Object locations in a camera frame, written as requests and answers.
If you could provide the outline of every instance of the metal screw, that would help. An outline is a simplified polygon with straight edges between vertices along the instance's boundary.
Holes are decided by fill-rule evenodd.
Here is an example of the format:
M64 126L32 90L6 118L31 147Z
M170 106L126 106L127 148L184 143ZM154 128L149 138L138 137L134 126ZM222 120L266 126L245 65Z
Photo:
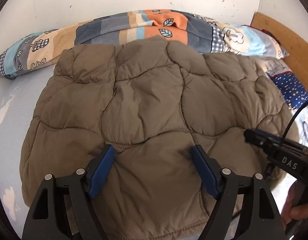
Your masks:
M77 174L77 175L82 175L82 174L84 174L84 172L85 172L85 170L84 170L83 168L80 168L80 169L78 169L78 170L76 171L76 174Z
M256 174L255 174L255 178L257 178L257 179L263 179L263 175L260 174L260 173L256 173Z
M231 174L231 170L230 170L230 169L227 169L227 168L223 169L222 172L223 172L223 174L225 174L225 175L230 175L230 174Z
M46 174L44 179L50 180L52 177L53 177L52 174Z

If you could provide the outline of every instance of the wooden board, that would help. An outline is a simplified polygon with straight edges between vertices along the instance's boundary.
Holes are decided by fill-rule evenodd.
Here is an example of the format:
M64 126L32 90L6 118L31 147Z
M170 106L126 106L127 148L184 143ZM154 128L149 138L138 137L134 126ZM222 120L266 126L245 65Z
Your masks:
M285 25L259 12L254 14L251 26L267 30L279 40L290 53L284 58L285 63L308 91L308 43Z

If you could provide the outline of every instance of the brown quilted jacket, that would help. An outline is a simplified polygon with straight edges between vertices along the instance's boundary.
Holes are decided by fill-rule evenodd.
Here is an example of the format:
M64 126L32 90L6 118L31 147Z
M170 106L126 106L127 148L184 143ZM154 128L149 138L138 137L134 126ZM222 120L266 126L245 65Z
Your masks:
M267 161L244 130L282 135L290 118L253 58L201 55L159 37L79 45L62 53L37 102L22 147L23 197L30 205L44 175L69 175L112 144L119 153L93 200L109 238L199 234L214 200L190 147L201 144L222 167L252 176ZM296 126L289 138L297 140Z

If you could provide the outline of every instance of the patterned blanket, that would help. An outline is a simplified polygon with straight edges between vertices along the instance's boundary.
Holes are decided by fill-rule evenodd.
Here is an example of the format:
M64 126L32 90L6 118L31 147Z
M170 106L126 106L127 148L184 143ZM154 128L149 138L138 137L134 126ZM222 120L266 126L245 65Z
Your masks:
M74 26L30 34L0 55L0 76L15 78L55 64L64 49L78 44L122 45L161 35L200 53L283 58L286 52L271 36L249 26L234 26L186 12L165 9L132 11Z

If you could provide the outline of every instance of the leaf print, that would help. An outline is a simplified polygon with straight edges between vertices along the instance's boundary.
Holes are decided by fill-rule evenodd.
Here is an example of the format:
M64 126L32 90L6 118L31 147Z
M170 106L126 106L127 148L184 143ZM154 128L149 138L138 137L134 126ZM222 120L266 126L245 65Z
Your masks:
M167 30L167 29L158 29L158 30L162 34L162 36L165 38L171 38L173 36L170 30Z
M163 26L172 26L173 23L174 23L174 18L169 18L163 22Z

